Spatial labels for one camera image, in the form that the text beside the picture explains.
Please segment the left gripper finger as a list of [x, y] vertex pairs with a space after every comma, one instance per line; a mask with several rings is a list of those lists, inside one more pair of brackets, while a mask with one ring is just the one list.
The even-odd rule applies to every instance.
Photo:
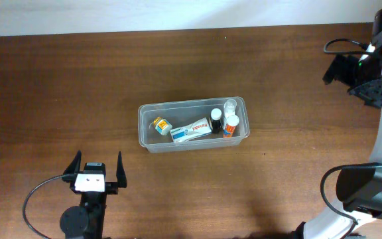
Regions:
[[63, 175], [76, 175], [76, 174], [78, 174], [80, 171], [81, 158], [82, 158], [82, 152], [79, 150], [76, 153], [75, 157], [73, 158], [72, 162], [64, 170]]
[[118, 153], [118, 157], [117, 157], [116, 178], [117, 178], [118, 188], [127, 188], [127, 178], [126, 178], [125, 170], [123, 167], [121, 152]]

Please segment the small gold-lid jar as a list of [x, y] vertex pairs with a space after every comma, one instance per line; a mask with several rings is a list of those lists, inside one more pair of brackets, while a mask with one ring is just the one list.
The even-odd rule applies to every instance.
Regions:
[[153, 126], [161, 135], [167, 135], [172, 129], [172, 124], [162, 117], [154, 119]]

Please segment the white Panadol medicine box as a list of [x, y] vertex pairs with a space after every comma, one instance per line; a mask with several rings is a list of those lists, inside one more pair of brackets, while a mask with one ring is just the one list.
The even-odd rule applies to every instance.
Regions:
[[212, 129], [206, 118], [199, 119], [194, 123], [178, 127], [170, 131], [173, 142], [182, 143], [212, 133]]

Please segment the white spray bottle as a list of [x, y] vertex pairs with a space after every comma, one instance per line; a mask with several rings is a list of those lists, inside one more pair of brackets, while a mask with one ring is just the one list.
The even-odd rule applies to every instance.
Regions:
[[225, 129], [228, 117], [235, 115], [236, 107], [237, 107], [237, 102], [234, 99], [228, 99], [223, 105], [223, 120], [222, 120], [223, 129]]

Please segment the orange tube white cap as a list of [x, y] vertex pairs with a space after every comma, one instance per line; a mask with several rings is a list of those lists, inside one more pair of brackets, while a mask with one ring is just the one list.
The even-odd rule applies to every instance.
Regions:
[[230, 115], [225, 121], [225, 127], [223, 129], [223, 138], [232, 137], [238, 124], [239, 117], [237, 115]]

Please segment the dark bottle white cap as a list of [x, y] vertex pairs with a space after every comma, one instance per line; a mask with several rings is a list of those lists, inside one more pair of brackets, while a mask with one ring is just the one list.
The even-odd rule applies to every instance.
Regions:
[[212, 133], [219, 133], [222, 128], [222, 111], [219, 108], [214, 108], [210, 113], [210, 127]]

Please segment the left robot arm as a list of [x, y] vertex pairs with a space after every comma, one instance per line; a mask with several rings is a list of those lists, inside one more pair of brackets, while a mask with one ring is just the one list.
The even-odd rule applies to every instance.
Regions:
[[78, 206], [66, 209], [60, 217], [60, 229], [66, 238], [103, 237], [107, 196], [116, 195], [120, 188], [127, 187], [122, 154], [118, 154], [116, 181], [107, 182], [104, 163], [81, 165], [82, 153], [77, 152], [72, 162], [62, 174], [62, 180], [70, 185], [70, 190], [80, 195]]

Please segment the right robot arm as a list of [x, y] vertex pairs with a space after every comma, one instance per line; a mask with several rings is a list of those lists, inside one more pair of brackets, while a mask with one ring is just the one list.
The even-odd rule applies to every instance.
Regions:
[[326, 208], [290, 238], [352, 238], [354, 230], [382, 219], [382, 9], [375, 14], [370, 42], [358, 47], [334, 51], [323, 81], [340, 81], [348, 94], [381, 111], [375, 145], [368, 163], [340, 165], [323, 175], [320, 194]]

